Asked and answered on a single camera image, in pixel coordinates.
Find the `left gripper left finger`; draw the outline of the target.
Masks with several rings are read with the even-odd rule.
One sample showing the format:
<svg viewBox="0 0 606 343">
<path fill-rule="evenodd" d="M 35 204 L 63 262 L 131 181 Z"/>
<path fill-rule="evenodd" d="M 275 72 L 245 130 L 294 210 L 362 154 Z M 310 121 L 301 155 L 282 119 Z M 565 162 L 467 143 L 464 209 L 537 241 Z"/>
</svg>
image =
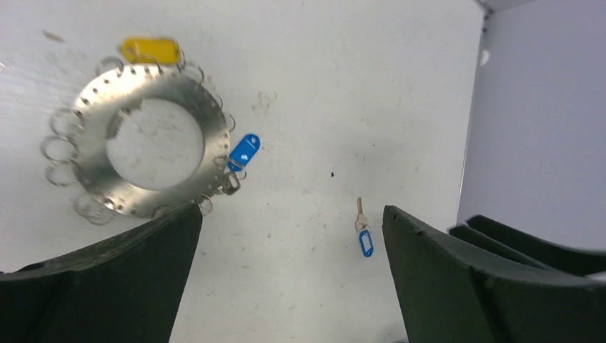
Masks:
<svg viewBox="0 0 606 343">
<path fill-rule="evenodd" d="M 1 275 L 3 342 L 168 342 L 203 216 L 196 204 Z"/>
</svg>

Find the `perforated metal keyring disc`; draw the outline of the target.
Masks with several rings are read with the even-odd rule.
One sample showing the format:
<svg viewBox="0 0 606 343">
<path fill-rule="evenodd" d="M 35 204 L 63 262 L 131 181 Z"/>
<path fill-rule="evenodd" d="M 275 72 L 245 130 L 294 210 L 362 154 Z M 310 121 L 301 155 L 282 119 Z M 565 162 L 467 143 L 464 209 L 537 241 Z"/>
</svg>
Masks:
<svg viewBox="0 0 606 343">
<path fill-rule="evenodd" d="M 152 219 L 184 204 L 204 214 L 247 173 L 232 155 L 234 117 L 191 62 L 104 58 L 41 142 L 46 180 L 77 185 L 76 212 L 104 225 L 117 214 Z"/>
</svg>

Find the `silver key with blue tag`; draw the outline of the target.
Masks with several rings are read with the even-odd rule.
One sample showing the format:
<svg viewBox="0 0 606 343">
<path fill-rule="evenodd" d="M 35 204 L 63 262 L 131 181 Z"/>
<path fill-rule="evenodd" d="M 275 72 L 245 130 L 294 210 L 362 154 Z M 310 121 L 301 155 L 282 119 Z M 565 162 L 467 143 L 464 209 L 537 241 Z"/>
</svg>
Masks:
<svg viewBox="0 0 606 343">
<path fill-rule="evenodd" d="M 368 224 L 367 217 L 363 212 L 362 198 L 357 198 L 357 218 L 355 220 L 355 229 L 358 233 L 359 244 L 362 254 L 366 258 L 370 258 L 374 253 L 374 244 L 372 241 L 372 230 Z"/>
</svg>

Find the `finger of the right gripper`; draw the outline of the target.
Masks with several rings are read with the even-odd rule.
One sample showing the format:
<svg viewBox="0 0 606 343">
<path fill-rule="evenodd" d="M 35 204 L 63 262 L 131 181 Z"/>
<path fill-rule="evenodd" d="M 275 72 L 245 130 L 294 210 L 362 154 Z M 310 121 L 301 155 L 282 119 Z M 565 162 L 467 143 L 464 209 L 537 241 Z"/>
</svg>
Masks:
<svg viewBox="0 0 606 343">
<path fill-rule="evenodd" d="M 469 218 L 449 235 L 505 259 L 538 269 L 586 277 L 605 271 L 605 253 L 565 247 L 482 215 Z"/>
</svg>

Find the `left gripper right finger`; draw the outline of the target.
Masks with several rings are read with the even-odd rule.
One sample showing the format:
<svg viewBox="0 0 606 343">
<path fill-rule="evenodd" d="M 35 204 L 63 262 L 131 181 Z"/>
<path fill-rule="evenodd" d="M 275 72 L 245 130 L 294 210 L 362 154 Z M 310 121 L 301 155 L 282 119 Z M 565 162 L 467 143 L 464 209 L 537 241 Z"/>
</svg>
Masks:
<svg viewBox="0 0 606 343">
<path fill-rule="evenodd" d="M 605 283 L 520 264 L 388 205 L 384 244 L 409 342 L 603 342 Z"/>
</svg>

